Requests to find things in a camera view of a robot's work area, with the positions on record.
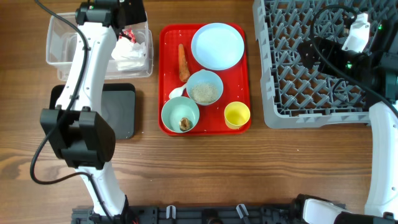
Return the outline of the brown food scrap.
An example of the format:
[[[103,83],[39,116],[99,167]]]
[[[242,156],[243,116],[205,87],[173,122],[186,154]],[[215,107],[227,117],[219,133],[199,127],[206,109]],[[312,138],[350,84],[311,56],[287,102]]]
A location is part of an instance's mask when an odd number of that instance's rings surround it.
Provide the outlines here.
[[[181,131],[185,132],[191,129],[191,122],[188,118],[182,118],[179,121],[179,128]]]

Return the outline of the orange carrot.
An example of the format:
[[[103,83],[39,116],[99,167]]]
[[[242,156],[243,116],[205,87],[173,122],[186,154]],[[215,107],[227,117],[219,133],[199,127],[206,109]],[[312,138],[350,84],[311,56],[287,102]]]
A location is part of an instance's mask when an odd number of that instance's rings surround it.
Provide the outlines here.
[[[178,66],[179,66],[179,79],[181,82],[187,82],[190,78],[190,71],[185,55],[183,44],[178,45]]]

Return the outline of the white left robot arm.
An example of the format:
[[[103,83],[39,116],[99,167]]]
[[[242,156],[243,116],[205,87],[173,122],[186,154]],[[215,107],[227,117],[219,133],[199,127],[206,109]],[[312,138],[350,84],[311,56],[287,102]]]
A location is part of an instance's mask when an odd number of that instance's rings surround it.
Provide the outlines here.
[[[72,66],[55,104],[44,109],[44,144],[74,169],[89,191],[94,223],[136,223],[111,159],[118,139],[135,133],[136,89],[105,82],[111,53],[123,29],[147,20],[142,1],[85,1],[72,28],[77,43]]]

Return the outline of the white paper napkin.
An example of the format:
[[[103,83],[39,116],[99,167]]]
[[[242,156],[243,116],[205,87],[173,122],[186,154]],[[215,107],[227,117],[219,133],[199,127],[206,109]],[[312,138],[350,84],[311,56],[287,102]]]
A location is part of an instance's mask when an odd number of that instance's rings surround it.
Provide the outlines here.
[[[115,60],[142,59],[146,55],[146,50],[145,43],[133,43],[129,39],[122,37],[116,42],[111,56]]]

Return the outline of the red wrapper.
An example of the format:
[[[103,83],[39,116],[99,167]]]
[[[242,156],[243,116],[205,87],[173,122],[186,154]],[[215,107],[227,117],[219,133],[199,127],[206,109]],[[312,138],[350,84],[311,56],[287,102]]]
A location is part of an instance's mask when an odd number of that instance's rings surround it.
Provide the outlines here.
[[[119,34],[119,39],[127,39],[133,44],[136,43],[136,36],[134,35],[132,29],[126,29]]]

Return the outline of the light blue rice bowl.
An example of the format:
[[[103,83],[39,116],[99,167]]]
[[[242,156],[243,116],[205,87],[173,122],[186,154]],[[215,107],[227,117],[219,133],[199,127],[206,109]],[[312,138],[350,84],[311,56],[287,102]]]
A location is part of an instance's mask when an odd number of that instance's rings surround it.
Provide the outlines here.
[[[190,76],[186,91],[197,104],[207,106],[218,101],[223,94],[224,86],[221,78],[209,70],[200,70]]]

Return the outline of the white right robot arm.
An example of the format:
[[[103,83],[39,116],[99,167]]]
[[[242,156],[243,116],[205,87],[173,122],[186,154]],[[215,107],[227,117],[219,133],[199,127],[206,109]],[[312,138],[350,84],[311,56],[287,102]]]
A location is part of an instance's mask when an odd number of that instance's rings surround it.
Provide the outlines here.
[[[305,223],[397,223],[397,22],[383,20],[373,38],[365,14],[345,22],[348,38],[338,44],[310,35],[299,46],[303,64],[359,86],[373,135],[371,185],[364,214],[351,213],[322,199],[301,203]]]

